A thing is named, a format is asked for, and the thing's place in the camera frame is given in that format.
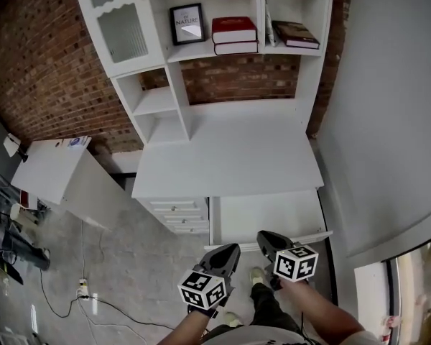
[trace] framed picture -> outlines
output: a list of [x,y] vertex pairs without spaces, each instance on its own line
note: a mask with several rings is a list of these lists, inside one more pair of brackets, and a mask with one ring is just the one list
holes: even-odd
[[176,6],[170,13],[174,45],[205,41],[201,4]]

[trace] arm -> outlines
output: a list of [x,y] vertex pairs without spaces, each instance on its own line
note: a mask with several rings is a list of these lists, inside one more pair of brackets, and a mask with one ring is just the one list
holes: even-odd
[[158,345],[197,345],[209,323],[209,317],[197,310],[190,313],[179,326],[162,339]]
[[329,345],[339,345],[354,333],[364,331],[352,315],[333,305],[304,282],[281,280],[281,286]]

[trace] red brick wall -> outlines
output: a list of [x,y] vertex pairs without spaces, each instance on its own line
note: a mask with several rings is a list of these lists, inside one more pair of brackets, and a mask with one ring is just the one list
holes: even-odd
[[90,135],[99,152],[142,147],[77,0],[0,0],[0,116],[27,144]]
[[[319,129],[345,39],[349,0],[334,0],[328,52],[307,133]],[[293,98],[299,58],[212,57],[182,63],[191,104]],[[166,84],[164,71],[142,75],[145,88]],[[77,0],[0,0],[0,116],[29,144],[36,139],[93,137],[92,150],[142,144],[106,77]]]

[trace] white box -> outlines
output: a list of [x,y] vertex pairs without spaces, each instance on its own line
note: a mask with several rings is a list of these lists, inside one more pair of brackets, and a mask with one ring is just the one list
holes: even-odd
[[273,273],[289,281],[304,280],[315,274],[318,256],[308,245],[279,251]]
[[194,307],[210,309],[227,296],[225,280],[219,276],[187,270],[179,282],[182,300]]

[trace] shoe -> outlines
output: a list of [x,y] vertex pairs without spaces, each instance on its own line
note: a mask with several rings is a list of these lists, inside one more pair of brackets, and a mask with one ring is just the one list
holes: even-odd
[[225,323],[227,326],[230,326],[233,328],[243,325],[243,323],[241,322],[241,319],[233,312],[225,313],[223,315],[223,319],[225,320]]
[[267,285],[267,279],[265,278],[265,273],[262,268],[254,267],[249,274],[249,278],[251,279],[252,286],[255,284],[264,284]]

